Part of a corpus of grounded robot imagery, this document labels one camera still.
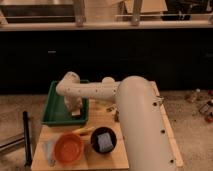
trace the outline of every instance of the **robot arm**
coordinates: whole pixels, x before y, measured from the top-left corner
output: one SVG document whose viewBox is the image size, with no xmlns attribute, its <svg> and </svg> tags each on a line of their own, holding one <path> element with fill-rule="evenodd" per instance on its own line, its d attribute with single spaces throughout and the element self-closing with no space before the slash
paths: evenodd
<svg viewBox="0 0 213 171">
<path fill-rule="evenodd" d="M 80 84 L 68 73 L 56 91 L 72 98 L 115 101 L 131 171 L 175 171 L 174 156 L 149 81 L 131 76 L 121 82 Z"/>
</svg>

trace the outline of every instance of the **black wall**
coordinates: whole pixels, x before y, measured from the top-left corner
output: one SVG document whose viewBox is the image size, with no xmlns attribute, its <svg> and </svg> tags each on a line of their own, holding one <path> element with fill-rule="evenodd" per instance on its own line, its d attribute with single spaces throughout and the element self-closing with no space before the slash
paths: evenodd
<svg viewBox="0 0 213 171">
<path fill-rule="evenodd" d="M 67 71 L 212 89 L 213 29 L 0 32 L 0 59 L 0 93 L 47 93 Z"/>
</svg>

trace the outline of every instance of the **small object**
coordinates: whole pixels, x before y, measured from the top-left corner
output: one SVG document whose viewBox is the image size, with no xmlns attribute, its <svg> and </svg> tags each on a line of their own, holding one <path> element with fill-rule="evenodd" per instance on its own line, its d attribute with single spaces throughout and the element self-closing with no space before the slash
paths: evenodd
<svg viewBox="0 0 213 171">
<path fill-rule="evenodd" d="M 199 112 L 204 115 L 213 114 L 213 99 L 209 100 L 204 106 L 199 109 Z"/>
<path fill-rule="evenodd" d="M 81 137 L 72 132 L 62 134 L 53 148 L 53 157 L 61 165 L 72 165 L 80 160 L 84 152 Z"/>
<path fill-rule="evenodd" d="M 85 134 L 92 132 L 94 129 L 95 129 L 94 126 L 91 126 L 91 127 L 88 127 L 88 128 L 83 127 L 83 128 L 76 129 L 72 132 L 74 134 L 78 134 L 78 135 L 85 135 Z"/>
<path fill-rule="evenodd" d="M 91 136 L 92 148 L 101 154 L 106 154 L 115 148 L 117 138 L 114 131 L 108 127 L 96 129 Z"/>
<path fill-rule="evenodd" d="M 164 97 L 163 96 L 157 96 L 157 101 L 158 101 L 159 106 L 161 106 L 163 104 Z"/>
<path fill-rule="evenodd" d="M 119 122 L 119 112 L 116 110 L 115 115 L 114 115 L 114 121 Z"/>
<path fill-rule="evenodd" d="M 80 118 L 81 117 L 81 109 L 77 109 L 75 111 L 72 111 L 71 116 L 74 117 L 74 118 Z"/>
<path fill-rule="evenodd" d="M 114 148 L 108 132 L 98 135 L 98 145 L 101 153 L 106 153 Z"/>
<path fill-rule="evenodd" d="M 52 151 L 53 151 L 53 146 L 55 142 L 56 142 L 56 138 L 53 138 L 48 141 L 45 141 L 43 144 L 44 155 L 50 167 L 53 167 L 55 165 L 55 160 L 52 157 Z"/>
<path fill-rule="evenodd" d="M 198 94 L 199 93 L 200 93 L 200 89 L 196 89 L 195 92 L 193 92 L 192 94 L 186 96 L 186 100 L 189 103 L 194 103 L 198 99 Z"/>
<path fill-rule="evenodd" d="M 212 123 L 213 122 L 213 114 L 209 114 L 209 115 L 206 115 L 205 116 L 205 121 L 208 122 L 208 123 Z"/>
<path fill-rule="evenodd" d="M 209 95 L 213 96 L 213 90 L 209 90 Z"/>
<path fill-rule="evenodd" d="M 112 111 L 114 111 L 114 110 L 116 110 L 116 109 L 117 109 L 116 105 L 113 104 L 112 106 L 108 107 L 108 108 L 106 109 L 106 111 L 107 111 L 107 112 L 112 112 Z"/>
</svg>

